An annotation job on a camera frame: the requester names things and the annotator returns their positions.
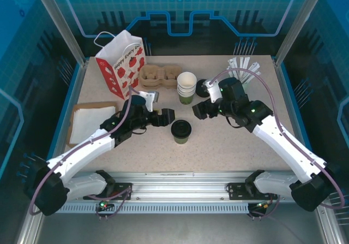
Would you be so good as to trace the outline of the white paper napkin stack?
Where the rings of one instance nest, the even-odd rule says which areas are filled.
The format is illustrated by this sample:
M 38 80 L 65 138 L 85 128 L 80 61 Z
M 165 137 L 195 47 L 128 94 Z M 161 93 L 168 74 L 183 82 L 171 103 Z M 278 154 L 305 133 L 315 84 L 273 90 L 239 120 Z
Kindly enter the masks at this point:
M 116 112 L 115 106 L 103 108 L 77 109 L 73 117 L 73 126 L 69 144 L 75 146 L 90 135 L 92 135 L 100 125 Z

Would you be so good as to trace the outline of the white red paper gift bag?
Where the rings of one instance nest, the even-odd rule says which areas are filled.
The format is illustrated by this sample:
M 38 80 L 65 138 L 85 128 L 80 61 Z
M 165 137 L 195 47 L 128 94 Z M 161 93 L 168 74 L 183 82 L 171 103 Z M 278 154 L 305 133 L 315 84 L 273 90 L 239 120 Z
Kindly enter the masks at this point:
M 102 31 L 94 39 L 101 48 L 97 65 L 111 93 L 126 100 L 129 87 L 139 85 L 139 72 L 147 64 L 143 40 L 123 30 L 118 35 Z

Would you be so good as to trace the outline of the brown cardboard napkin tray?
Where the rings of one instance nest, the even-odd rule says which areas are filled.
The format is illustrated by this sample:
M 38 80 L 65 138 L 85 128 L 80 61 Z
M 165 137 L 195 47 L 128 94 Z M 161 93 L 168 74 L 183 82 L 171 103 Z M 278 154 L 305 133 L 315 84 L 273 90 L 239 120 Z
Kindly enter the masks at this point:
M 116 112 L 118 111 L 118 106 L 117 106 L 116 102 L 92 102 L 92 103 L 82 103 L 82 104 L 74 105 L 72 114 L 70 116 L 68 135 L 67 135 L 67 146 L 69 146 L 70 148 L 74 147 L 74 146 L 69 144 L 69 139 L 70 139 L 70 136 L 71 136 L 72 126 L 73 126 L 74 113 L 75 113 L 75 111 L 77 109 L 103 108 L 103 107 L 108 107 L 108 106 L 115 106 L 116 107 Z

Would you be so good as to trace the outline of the aluminium mounting rail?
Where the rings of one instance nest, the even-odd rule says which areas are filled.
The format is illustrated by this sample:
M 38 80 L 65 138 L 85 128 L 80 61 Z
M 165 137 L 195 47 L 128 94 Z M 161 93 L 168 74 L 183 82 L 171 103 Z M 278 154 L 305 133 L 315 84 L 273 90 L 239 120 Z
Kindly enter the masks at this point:
M 261 193 L 292 201 L 291 185 L 297 178 L 289 172 L 112 172 L 115 183 L 132 183 L 131 201 L 187 203 L 231 201 L 256 203 L 265 200 L 230 200 L 228 183 L 245 183 Z

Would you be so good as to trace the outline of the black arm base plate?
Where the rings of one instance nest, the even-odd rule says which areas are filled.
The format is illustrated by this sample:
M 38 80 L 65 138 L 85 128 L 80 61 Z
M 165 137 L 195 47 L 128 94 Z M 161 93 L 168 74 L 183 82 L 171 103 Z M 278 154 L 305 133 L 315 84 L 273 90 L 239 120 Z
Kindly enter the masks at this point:
M 83 200 L 130 200 L 132 186 L 132 183 L 108 183 L 100 194 L 84 196 Z
M 225 187 L 230 200 L 277 200 L 276 194 L 261 193 L 256 187 L 245 183 L 228 183 Z

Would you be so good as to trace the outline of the aluminium frame post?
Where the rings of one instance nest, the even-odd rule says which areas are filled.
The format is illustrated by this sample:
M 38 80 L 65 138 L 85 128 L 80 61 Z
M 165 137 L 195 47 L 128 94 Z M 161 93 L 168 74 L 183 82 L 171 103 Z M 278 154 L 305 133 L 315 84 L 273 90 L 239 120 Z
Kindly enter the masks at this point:
M 79 47 L 77 40 L 75 39 L 68 23 L 66 22 L 59 6 L 55 0 L 41 0 L 46 11 L 50 15 L 52 21 L 60 32 L 63 40 L 65 41 L 67 47 L 71 51 L 72 55 L 76 59 L 77 63 L 84 67 L 86 64 L 86 59 L 82 50 Z
M 284 58 L 286 57 L 287 53 L 289 52 L 290 48 L 292 47 L 293 43 L 295 42 L 298 34 L 302 30 L 306 19 L 312 12 L 317 0 L 304 0 L 297 16 L 293 20 L 293 23 L 290 27 L 290 30 L 287 32 L 287 35 L 282 42 L 279 51 L 277 52 L 275 56 L 275 65 L 280 66 L 283 62 Z

